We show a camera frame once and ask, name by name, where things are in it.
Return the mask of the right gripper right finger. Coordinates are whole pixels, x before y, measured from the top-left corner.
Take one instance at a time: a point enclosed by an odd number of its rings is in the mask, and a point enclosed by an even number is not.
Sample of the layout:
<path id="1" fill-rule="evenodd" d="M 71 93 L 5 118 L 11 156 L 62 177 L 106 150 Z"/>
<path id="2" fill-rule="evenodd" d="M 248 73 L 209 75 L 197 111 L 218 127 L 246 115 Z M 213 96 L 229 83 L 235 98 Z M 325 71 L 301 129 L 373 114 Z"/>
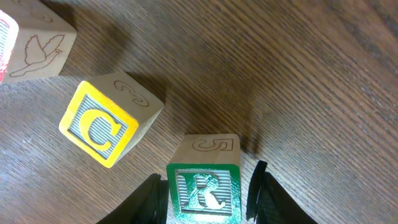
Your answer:
<path id="1" fill-rule="evenodd" d="M 255 224 L 317 224 L 259 161 L 248 189 L 246 220 Z"/>

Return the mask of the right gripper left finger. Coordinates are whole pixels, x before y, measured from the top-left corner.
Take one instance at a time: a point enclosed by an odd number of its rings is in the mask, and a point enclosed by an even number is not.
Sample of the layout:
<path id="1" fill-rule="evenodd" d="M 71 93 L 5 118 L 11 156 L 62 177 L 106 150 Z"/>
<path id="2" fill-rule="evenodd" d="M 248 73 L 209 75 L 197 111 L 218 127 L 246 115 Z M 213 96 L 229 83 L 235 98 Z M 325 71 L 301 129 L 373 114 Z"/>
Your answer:
<path id="1" fill-rule="evenodd" d="M 169 182 L 151 174 L 98 224 L 166 224 L 168 202 Z"/>

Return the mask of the green letter R block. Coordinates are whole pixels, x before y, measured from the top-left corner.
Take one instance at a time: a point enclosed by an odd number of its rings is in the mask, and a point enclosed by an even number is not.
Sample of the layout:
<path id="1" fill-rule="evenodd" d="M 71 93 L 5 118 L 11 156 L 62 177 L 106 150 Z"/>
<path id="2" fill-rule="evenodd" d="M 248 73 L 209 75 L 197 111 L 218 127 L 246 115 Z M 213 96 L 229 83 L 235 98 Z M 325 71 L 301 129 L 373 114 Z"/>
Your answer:
<path id="1" fill-rule="evenodd" d="M 188 134 L 166 166 L 176 219 L 240 223 L 240 140 L 237 134 Z"/>

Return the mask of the yellow letter C block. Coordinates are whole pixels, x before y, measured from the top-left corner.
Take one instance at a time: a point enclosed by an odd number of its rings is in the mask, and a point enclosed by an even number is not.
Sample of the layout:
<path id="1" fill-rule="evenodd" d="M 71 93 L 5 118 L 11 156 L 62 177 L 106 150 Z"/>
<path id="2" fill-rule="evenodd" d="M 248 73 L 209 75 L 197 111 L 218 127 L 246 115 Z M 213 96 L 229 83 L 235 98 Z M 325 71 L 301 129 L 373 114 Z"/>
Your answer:
<path id="1" fill-rule="evenodd" d="M 142 139 L 163 108 L 126 72 L 102 75 L 78 85 L 59 130 L 110 168 Z"/>

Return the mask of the red letter I block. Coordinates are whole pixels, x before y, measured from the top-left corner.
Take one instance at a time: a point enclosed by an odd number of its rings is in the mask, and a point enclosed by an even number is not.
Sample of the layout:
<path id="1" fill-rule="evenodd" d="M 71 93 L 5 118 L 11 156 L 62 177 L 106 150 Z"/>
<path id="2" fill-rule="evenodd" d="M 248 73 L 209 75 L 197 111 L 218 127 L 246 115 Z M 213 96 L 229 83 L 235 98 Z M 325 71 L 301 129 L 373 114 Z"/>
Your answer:
<path id="1" fill-rule="evenodd" d="M 1 0 L 1 83 L 59 75 L 76 37 L 40 1 Z"/>

